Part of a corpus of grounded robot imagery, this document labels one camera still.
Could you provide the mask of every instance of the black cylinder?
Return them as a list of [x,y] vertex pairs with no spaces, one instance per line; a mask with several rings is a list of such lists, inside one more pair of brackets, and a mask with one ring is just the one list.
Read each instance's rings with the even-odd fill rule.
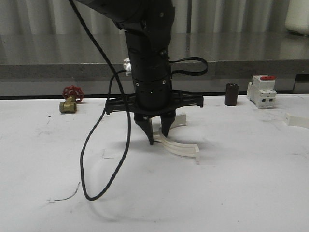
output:
[[227,83],[225,89],[224,104],[228,106],[235,106],[237,104],[239,85],[235,83]]

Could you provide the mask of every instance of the robotic arm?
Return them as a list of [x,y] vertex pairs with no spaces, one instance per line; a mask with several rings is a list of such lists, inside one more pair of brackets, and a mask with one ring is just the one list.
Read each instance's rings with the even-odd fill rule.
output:
[[[182,106],[203,107],[200,93],[172,90],[167,46],[175,18],[172,0],[77,0],[107,16],[125,30],[135,93],[126,94],[134,121],[154,142],[151,118],[161,117],[167,137]],[[106,112],[125,111],[122,98],[106,102]]]

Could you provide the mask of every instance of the curved white plastic piece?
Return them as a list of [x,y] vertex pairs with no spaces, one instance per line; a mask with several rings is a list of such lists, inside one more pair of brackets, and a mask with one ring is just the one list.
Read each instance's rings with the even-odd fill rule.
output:
[[298,117],[285,113],[284,121],[288,126],[309,128],[309,117]]
[[[185,125],[186,125],[185,114],[177,115],[170,129]],[[154,132],[154,140],[157,142],[161,142],[163,147],[167,151],[179,156],[195,157],[196,162],[199,163],[199,153],[198,153],[199,148],[197,144],[183,144],[178,143],[176,141],[172,141],[163,135],[161,128],[159,129],[159,132]]]

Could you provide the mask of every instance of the brass fitting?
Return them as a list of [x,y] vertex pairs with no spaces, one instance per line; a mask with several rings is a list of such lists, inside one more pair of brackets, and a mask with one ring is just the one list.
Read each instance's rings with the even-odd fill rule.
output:
[[76,96],[75,95],[69,95],[66,98],[65,102],[60,102],[59,110],[62,113],[75,113],[76,110],[77,110]]

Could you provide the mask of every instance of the white container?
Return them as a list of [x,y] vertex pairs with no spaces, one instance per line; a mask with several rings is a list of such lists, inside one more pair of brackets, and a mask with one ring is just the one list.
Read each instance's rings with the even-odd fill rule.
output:
[[290,0],[285,27],[289,31],[309,35],[309,0]]

